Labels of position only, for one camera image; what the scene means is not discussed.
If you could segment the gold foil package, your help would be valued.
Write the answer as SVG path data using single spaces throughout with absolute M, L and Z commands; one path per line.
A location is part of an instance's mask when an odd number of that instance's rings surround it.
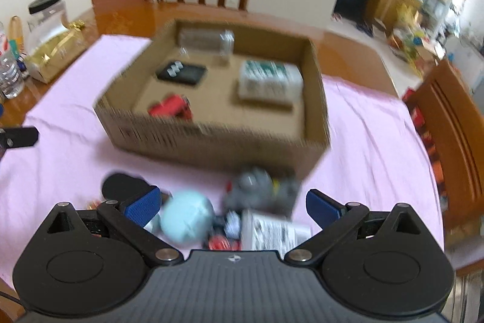
M 71 22 L 64 32 L 37 46 L 25 59 L 29 75 L 43 84 L 58 77 L 87 49 L 84 29 L 84 21 Z

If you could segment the wooden chair right side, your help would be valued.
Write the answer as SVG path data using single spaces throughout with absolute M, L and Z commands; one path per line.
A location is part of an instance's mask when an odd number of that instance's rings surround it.
M 439 155 L 447 196 L 446 229 L 483 214 L 483 115 L 452 65 L 435 66 L 404 100 L 418 109 Z

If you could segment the black-lid clear canister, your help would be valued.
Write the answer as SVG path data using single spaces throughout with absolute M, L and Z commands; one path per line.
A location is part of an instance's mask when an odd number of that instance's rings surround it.
M 67 8 L 63 0 L 34 0 L 28 5 L 29 35 L 26 50 L 29 55 L 50 39 L 67 32 Z

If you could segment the black digital timer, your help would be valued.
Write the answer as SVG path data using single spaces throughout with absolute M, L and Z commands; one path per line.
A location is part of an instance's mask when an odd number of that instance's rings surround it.
M 161 81 L 196 86 L 203 79 L 207 71 L 206 66 L 173 60 L 164 66 L 160 66 L 155 74 L 157 79 Z

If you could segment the clear water bottle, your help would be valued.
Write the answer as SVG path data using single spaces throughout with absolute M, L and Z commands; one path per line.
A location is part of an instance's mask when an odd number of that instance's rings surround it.
M 3 23 L 0 23 L 0 45 L 1 92 L 6 99 L 13 99 L 22 92 L 24 79 L 12 52 Z

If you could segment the wooden cabinet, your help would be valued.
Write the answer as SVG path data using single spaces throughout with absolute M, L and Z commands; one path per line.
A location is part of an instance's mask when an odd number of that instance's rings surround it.
M 398 10 L 402 5 L 410 7 L 414 15 L 422 4 L 421 0 L 368 0 L 364 18 L 368 23 L 375 20 L 383 23 L 386 28 L 386 35 L 389 35 L 397 24 Z

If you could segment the red toy car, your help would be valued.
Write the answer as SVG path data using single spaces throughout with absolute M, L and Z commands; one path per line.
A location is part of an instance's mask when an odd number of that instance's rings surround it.
M 169 94 L 161 102 L 148 109 L 150 116 L 179 118 L 192 120 L 193 113 L 187 97 L 179 94 Z

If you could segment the grey rubber dog toy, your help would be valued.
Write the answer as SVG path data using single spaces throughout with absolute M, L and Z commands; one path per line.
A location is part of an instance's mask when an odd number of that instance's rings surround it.
M 255 210 L 290 217 L 301 182 L 294 175 L 272 177 L 259 167 L 243 171 L 227 184 L 222 206 L 226 211 Z

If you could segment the pink table cloth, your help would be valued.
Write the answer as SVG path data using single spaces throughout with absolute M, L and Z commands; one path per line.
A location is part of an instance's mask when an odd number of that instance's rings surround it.
M 101 197 L 104 178 L 125 172 L 171 193 L 194 190 L 218 206 L 229 175 L 123 152 L 112 145 L 93 105 L 110 80 L 148 44 L 146 38 L 104 35 L 26 116 L 37 128 L 33 147 L 1 160 L 1 277 L 11 281 L 17 259 L 53 206 L 83 209 Z M 355 201 L 374 211 L 410 204 L 438 242 L 443 223 L 431 162 L 406 105 L 377 91 L 324 77 L 331 146 L 303 190 Z

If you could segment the white green-label bottle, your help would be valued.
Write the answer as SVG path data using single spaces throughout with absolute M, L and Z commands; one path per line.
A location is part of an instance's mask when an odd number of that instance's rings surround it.
M 303 76 L 294 64 L 246 60 L 237 89 L 242 100 L 292 107 L 303 96 Z

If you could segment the black folding knife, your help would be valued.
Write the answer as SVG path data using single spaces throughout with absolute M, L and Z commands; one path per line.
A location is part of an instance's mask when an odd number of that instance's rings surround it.
M 102 183 L 102 195 L 106 200 L 123 202 L 152 190 L 151 185 L 140 177 L 126 173 L 112 173 Z

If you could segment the clear plastic jar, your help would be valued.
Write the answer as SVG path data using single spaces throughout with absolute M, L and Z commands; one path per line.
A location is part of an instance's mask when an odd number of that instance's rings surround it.
M 234 52 L 235 34 L 229 29 L 183 28 L 178 44 L 184 56 L 211 57 L 216 64 L 226 66 Z

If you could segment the black toy train red wheels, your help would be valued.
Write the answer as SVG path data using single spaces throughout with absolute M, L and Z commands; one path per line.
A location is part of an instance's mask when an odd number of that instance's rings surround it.
M 203 246 L 212 251 L 241 250 L 242 218 L 239 212 L 229 211 L 215 216 Z

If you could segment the glass bottle silver cap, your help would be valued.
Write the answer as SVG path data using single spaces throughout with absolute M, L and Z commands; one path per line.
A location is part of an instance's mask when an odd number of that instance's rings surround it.
M 240 242 L 243 251 L 278 251 L 281 257 L 312 237 L 310 227 L 284 218 L 245 210 Z

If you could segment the light blue earbud case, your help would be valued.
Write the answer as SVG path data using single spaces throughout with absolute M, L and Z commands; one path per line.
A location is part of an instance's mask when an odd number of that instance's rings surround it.
M 214 208 L 206 196 L 195 191 L 178 192 L 162 205 L 160 229 L 170 242 L 191 246 L 205 239 L 214 217 Z

